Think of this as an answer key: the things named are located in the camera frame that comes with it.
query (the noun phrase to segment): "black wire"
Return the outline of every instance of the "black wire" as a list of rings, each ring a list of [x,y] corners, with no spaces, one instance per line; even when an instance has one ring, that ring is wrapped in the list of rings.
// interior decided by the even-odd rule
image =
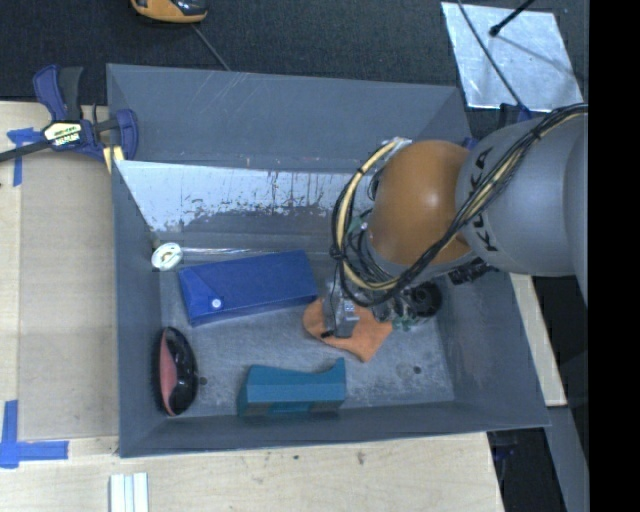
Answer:
[[[336,281],[338,280],[338,267],[340,266],[340,263],[337,262],[336,263],[336,268],[333,271],[333,284],[331,285],[331,293],[329,294],[328,300],[329,300],[329,305],[331,306],[331,313],[333,314],[333,329],[327,329],[326,331],[324,331],[322,334],[320,334],[321,338],[328,338],[329,336],[333,336],[333,334],[335,333],[335,329],[338,326],[338,319],[336,317],[336,310],[333,307],[333,294],[335,293],[336,290]]]
[[[191,28],[195,31],[196,34],[198,34],[198,37],[200,39],[202,39],[202,42],[205,44],[205,46],[207,48],[209,48],[209,51],[213,54],[213,56],[218,59],[218,62],[220,62],[220,64],[222,64],[222,67],[227,70],[227,71],[231,71],[231,68],[227,65],[227,63],[222,59],[222,57],[220,57],[220,55],[218,54],[218,52],[216,51],[216,49],[211,45],[211,43],[207,40],[207,38],[204,36],[204,34],[202,32],[200,32],[200,30],[198,29],[198,27],[196,27],[194,24],[191,24]]]
[[[464,16],[464,19],[466,20],[467,25],[469,25],[469,28],[471,29],[471,32],[473,32],[473,35],[476,38],[476,41],[478,41],[478,44],[480,45],[480,48],[482,48],[482,51],[487,56],[487,59],[489,59],[489,62],[491,63],[491,66],[493,66],[493,69],[495,69],[496,73],[498,74],[498,77],[500,78],[500,80],[502,80],[502,83],[504,84],[504,86],[509,90],[509,94],[511,94],[511,96],[513,96],[513,99],[516,100],[517,106],[520,107],[521,109],[529,110],[525,106],[525,104],[522,103],[522,100],[520,99],[520,97],[516,94],[516,92],[513,90],[513,87],[511,87],[511,84],[509,84],[509,82],[507,81],[505,76],[502,74],[502,71],[500,71],[500,68],[498,67],[498,64],[496,64],[496,62],[493,60],[493,57],[489,53],[489,50],[487,49],[487,47],[482,42],[482,39],[480,39],[480,35],[478,35],[478,32],[476,31],[476,28],[473,26],[473,23],[471,23],[471,19],[469,18],[469,15],[467,14],[467,11],[465,10],[465,8],[462,5],[462,2],[460,0],[458,0],[458,7],[460,7],[460,11],[462,12],[462,15]]]
[[[365,231],[362,230],[357,234],[351,234],[347,239],[347,245],[351,251],[355,254],[358,262],[360,263],[357,268],[356,274],[365,281],[388,281],[393,279],[393,276],[387,274],[370,256],[368,251],[362,249],[362,239],[364,238]],[[357,239],[357,245],[354,245],[354,240]]]
[[[382,169],[379,169],[373,176],[371,176],[371,180],[369,180],[369,186],[367,187],[367,197],[371,201],[375,201],[376,199],[375,192],[377,192],[378,190],[378,185],[380,183],[380,178],[378,176],[380,175],[381,172],[382,172]]]
[[[462,229],[469,222],[471,222],[471,220],[473,220],[480,213],[482,213],[484,210],[486,210],[486,208],[496,199],[496,197],[498,197],[498,195],[502,192],[502,190],[504,189],[506,184],[512,178],[513,174],[519,168],[520,163],[521,163],[522,159],[526,156],[528,150],[531,148],[531,146],[537,140],[540,139],[540,137],[541,137],[540,134],[541,133],[544,133],[544,132],[554,128],[558,124],[564,122],[564,120],[566,118],[568,118],[569,116],[571,116],[571,115],[584,114],[587,111],[588,111],[588,105],[584,104],[584,103],[578,103],[578,104],[575,104],[575,105],[569,105],[569,106],[566,106],[566,107],[560,107],[560,108],[550,112],[549,114],[547,114],[542,119],[542,121],[540,123],[538,123],[531,130],[527,131],[514,144],[512,144],[512,146],[502,155],[502,157],[498,160],[498,162],[496,162],[496,164],[487,173],[487,175],[480,181],[480,183],[478,184],[478,186],[475,189],[475,191],[467,198],[467,200],[460,207],[460,209],[458,210],[454,220],[452,221],[452,223],[450,224],[450,226],[448,227],[447,231],[442,236],[442,238],[440,238],[440,240],[438,240],[435,244],[433,244],[431,247],[429,247],[429,249],[427,249],[411,267],[409,267],[409,269],[407,269],[405,272],[403,272],[398,277],[398,280],[394,284],[394,286],[391,287],[390,289],[383,290],[383,291],[372,291],[372,293],[369,293],[369,291],[365,291],[365,290],[360,289],[359,290],[360,294],[365,295],[365,297],[366,297],[366,299],[363,299],[363,298],[357,296],[351,290],[350,282],[347,280],[346,275],[345,275],[344,265],[340,264],[339,265],[339,267],[340,267],[340,282],[341,282],[341,285],[342,285],[342,288],[343,288],[345,294],[354,303],[356,303],[356,304],[358,304],[359,306],[362,306],[362,307],[371,307],[371,306],[375,306],[375,305],[381,304],[381,303],[386,302],[387,300],[393,298],[395,295],[397,295],[398,292],[400,292],[406,286],[410,285],[420,275],[420,273],[422,273],[422,271],[438,255],[440,250],[442,248],[444,248],[444,246],[446,246],[447,243],[449,243],[451,238],[453,238],[457,234],[457,232],[460,231],[460,229]],[[498,170],[500,168],[502,168],[504,165],[506,165],[507,161],[510,160],[511,157],[518,151],[521,151],[521,153],[518,156],[518,158],[515,160],[515,162],[510,166],[509,169],[507,169],[506,173],[503,176],[498,177],[498,181],[497,182],[492,183],[492,180],[495,178],[495,175],[498,172]],[[334,205],[333,212],[332,212],[332,226],[331,226],[331,229],[332,229],[334,247],[338,246],[337,245],[337,235],[336,235],[337,213],[338,213],[338,211],[340,209],[340,205],[341,205],[342,201],[344,200],[344,196],[345,196],[346,191],[349,188],[349,185],[350,185],[352,180],[349,180],[349,183],[347,184],[347,186],[345,186],[345,188],[342,190],[342,192],[338,196],[338,200],[336,201],[336,203]],[[478,196],[479,196],[480,192],[484,192],[484,188],[486,186],[488,186],[488,185],[491,185],[491,188],[489,189],[489,195],[483,200],[483,203],[482,203],[481,207],[479,209],[477,209],[475,212],[472,212],[473,215],[469,215],[469,209],[471,208],[471,206],[478,199]],[[354,196],[355,196],[355,193],[352,194],[352,196],[350,198],[350,201],[353,202]],[[367,262],[367,258],[364,256],[364,251],[359,250],[359,251],[356,252],[356,255],[357,255],[357,258],[358,258],[358,266],[355,266],[349,260],[347,252],[346,252],[346,248],[349,247],[349,246],[352,246],[352,244],[350,243],[350,239],[347,236],[347,233],[345,233],[342,242],[343,242],[342,243],[342,247],[344,248],[342,250],[342,252],[340,254],[336,254],[337,251],[334,251],[334,257],[336,257],[336,259],[340,260],[340,261],[338,261],[338,263],[344,262],[344,264],[349,265],[349,268],[356,275],[358,275],[361,278],[365,278],[365,280],[367,280],[367,278],[365,276],[374,277],[374,279],[368,279],[369,281],[374,281],[376,279],[379,279],[377,276],[375,276],[374,272],[372,271],[373,265],[371,265],[371,263],[375,264],[375,262],[371,261],[371,263],[368,263]]]

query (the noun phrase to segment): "blue box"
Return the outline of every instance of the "blue box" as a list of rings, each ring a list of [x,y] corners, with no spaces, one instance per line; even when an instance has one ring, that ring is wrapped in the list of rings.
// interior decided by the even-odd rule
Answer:
[[[195,265],[178,277],[192,326],[308,304],[318,296],[303,250]]]
[[[252,365],[238,393],[238,416],[336,412],[346,398],[346,379],[342,357],[322,373]]]

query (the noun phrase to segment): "orange sponge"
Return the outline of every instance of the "orange sponge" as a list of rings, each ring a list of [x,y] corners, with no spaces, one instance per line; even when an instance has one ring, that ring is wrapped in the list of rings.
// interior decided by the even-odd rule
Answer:
[[[302,324],[314,338],[333,347],[348,350],[366,363],[375,355],[382,342],[391,334],[393,328],[391,322],[378,322],[368,309],[358,305],[355,306],[355,309],[360,321],[353,329],[351,338],[336,338],[335,336],[323,338],[321,336],[327,330],[324,324],[324,315],[322,314],[321,298],[316,299],[307,306],[302,317]]]

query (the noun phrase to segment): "gray bin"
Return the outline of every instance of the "gray bin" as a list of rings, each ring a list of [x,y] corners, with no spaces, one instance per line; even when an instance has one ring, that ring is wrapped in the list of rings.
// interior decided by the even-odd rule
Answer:
[[[461,143],[470,134],[457,89],[110,65],[108,90],[112,114],[131,108],[140,127],[136,160],[112,180],[121,456],[548,425],[507,274],[460,286],[440,279],[438,315],[394,331],[361,363],[308,335],[303,306],[192,328],[176,272],[150,264],[158,240],[221,250],[181,265],[304,249],[323,291],[342,184],[385,139]],[[186,335],[207,379],[174,418],[156,407],[151,385],[152,345],[168,325]],[[347,399],[338,415],[236,416],[252,364],[317,372],[339,357]]]

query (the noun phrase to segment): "clamp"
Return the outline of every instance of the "clamp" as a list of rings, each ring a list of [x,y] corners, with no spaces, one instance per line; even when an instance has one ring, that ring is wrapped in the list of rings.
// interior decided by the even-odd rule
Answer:
[[[100,141],[100,133],[118,128],[120,147],[124,158],[134,158],[138,147],[138,127],[135,113],[129,109],[116,112],[114,119],[93,123],[83,119],[78,104],[78,84],[84,68],[61,68],[51,64],[38,71],[33,78],[38,102],[51,114],[51,123],[40,131],[40,140],[26,146],[16,147],[0,153],[0,162],[19,158],[43,149],[53,151],[73,151],[107,163],[109,154],[106,145]]]

